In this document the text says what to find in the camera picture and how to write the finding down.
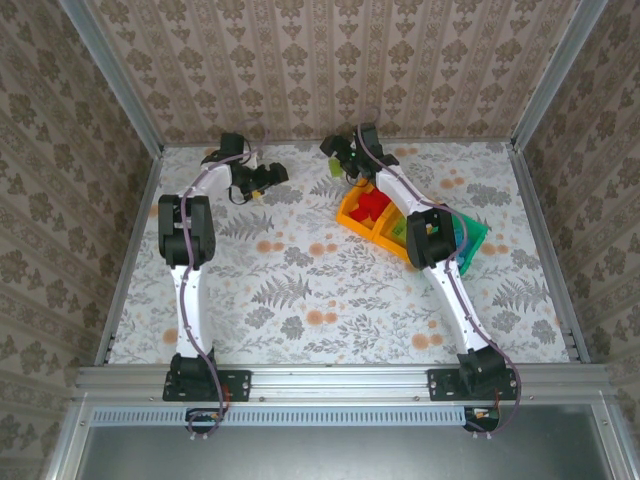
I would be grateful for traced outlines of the green plastic bin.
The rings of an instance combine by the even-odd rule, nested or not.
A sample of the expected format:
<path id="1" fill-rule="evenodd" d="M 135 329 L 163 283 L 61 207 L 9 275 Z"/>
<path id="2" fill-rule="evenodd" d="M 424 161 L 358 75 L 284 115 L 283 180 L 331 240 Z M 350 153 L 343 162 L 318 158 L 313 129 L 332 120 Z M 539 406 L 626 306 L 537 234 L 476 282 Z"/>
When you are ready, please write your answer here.
<path id="1" fill-rule="evenodd" d="M 440 230 L 438 240 L 438 248 L 437 253 L 435 254 L 435 264 L 437 266 L 446 265 L 447 263 L 453 263 L 450 259 L 452 255 L 456 257 L 456 255 L 464 250 L 465 248 L 471 249 L 471 262 L 468 265 L 468 268 L 460 271 L 461 274 L 464 274 L 471 266 L 473 258 L 480 246 L 485 240 L 486 234 L 488 232 L 488 228 L 475 220 L 471 219 L 466 215 L 452 214 L 451 212 L 446 212 L 444 210 L 438 211 L 438 227 Z M 454 227 L 462 226 L 463 228 L 469 229 L 470 234 L 470 242 L 466 247 L 458 248 L 455 243 L 454 238 Z"/>

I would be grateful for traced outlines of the aluminium mounting rail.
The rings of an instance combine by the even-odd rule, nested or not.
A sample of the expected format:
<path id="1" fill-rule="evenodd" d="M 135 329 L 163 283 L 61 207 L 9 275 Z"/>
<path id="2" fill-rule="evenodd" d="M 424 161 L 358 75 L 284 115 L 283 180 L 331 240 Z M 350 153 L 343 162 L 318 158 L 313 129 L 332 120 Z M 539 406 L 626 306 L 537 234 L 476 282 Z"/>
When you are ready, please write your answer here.
<path id="1" fill-rule="evenodd" d="M 425 405 L 431 370 L 442 365 L 256 365 L 248 404 L 253 406 Z M 588 404 L 614 396 L 602 365 L 524 364 L 523 405 Z M 167 364 L 116 364 L 79 370 L 71 398 L 94 405 L 159 405 Z"/>

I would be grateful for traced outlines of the grey metal panel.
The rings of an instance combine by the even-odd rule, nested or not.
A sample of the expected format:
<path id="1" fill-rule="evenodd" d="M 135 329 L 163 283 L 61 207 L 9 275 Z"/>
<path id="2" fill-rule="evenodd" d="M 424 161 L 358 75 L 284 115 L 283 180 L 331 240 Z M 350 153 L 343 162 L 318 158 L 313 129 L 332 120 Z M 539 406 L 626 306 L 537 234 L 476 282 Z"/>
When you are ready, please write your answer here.
<path id="1" fill-rule="evenodd" d="M 91 429 L 75 480 L 613 480 L 587 408 L 524 407 L 491 438 L 461 427 Z"/>

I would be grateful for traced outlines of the aluminium frame post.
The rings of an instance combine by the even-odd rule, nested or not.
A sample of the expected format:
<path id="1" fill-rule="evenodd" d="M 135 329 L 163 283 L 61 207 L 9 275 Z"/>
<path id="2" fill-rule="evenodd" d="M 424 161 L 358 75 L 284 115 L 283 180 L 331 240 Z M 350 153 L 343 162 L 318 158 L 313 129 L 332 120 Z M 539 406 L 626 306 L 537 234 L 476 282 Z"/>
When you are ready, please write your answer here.
<path id="1" fill-rule="evenodd" d="M 164 142 L 147 114 L 141 96 L 117 58 L 85 0 L 59 0 L 74 28 L 100 69 L 140 140 L 152 157 L 160 157 Z"/>
<path id="2" fill-rule="evenodd" d="M 580 1 L 514 129 L 511 143 L 515 150 L 523 150 L 530 141 L 607 3 L 608 0 Z"/>

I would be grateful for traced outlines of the orange plastic bin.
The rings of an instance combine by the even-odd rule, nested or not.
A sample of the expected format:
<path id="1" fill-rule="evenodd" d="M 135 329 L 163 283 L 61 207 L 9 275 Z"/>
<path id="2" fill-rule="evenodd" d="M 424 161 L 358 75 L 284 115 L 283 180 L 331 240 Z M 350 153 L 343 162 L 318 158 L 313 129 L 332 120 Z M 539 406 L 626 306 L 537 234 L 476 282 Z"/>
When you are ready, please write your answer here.
<path id="1" fill-rule="evenodd" d="M 366 240 L 373 240 L 373 229 L 375 222 L 373 222 L 372 219 L 366 220 L 364 222 L 357 222 L 350 218 L 349 213 L 359 206 L 359 197 L 363 193 L 369 193 L 371 191 L 380 190 L 378 190 L 370 182 L 359 182 L 346 194 L 336 214 L 336 221 L 340 225 L 348 228 L 349 230 Z"/>
<path id="2" fill-rule="evenodd" d="M 406 217 L 395 205 L 390 204 L 384 215 L 374 224 L 373 242 L 409 264 L 406 241 L 404 243 L 397 242 L 391 236 L 391 229 L 398 222 L 405 223 L 407 226 Z"/>

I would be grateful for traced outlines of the aluminium side rail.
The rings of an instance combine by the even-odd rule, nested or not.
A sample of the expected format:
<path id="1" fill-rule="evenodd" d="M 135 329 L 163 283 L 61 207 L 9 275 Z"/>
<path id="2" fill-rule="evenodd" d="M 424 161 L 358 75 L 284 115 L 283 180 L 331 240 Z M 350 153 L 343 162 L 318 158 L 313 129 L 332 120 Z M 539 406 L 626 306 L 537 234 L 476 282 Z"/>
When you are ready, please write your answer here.
<path id="1" fill-rule="evenodd" d="M 568 357 L 571 362 L 589 364 L 592 360 L 571 302 L 525 157 L 521 150 L 511 144 L 508 144 L 508 152 L 550 297 L 560 323 Z"/>
<path id="2" fill-rule="evenodd" d="M 105 321 L 101 341 L 95 356 L 95 360 L 93 362 L 94 366 L 100 367 L 108 362 L 110 351 L 112 349 L 111 345 L 117 333 L 118 325 L 121 320 L 122 311 L 126 301 L 129 284 L 133 271 L 135 269 L 136 259 L 144 235 L 148 214 L 150 212 L 154 193 L 159 182 L 162 163 L 162 155 L 154 157 L 151 163 L 149 176 L 147 178 L 139 209 L 135 218 L 135 222 L 133 224 L 131 237 L 111 301 L 109 312 Z"/>

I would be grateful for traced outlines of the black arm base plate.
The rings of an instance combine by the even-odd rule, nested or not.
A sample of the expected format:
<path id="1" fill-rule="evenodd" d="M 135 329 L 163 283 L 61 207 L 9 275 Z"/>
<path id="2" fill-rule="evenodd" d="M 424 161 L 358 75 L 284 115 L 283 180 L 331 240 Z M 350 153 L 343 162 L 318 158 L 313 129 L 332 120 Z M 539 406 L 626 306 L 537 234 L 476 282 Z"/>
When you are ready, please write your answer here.
<path id="1" fill-rule="evenodd" d="M 511 369 L 496 374 L 469 374 L 462 369 L 430 369 L 427 371 L 430 400 L 490 401 L 496 396 L 515 400 L 518 382 Z"/>
<path id="2" fill-rule="evenodd" d="M 224 401 L 247 402 L 251 389 L 249 370 L 218 370 Z M 219 394 L 209 369 L 196 373 L 169 371 L 162 393 L 166 402 L 218 402 Z"/>

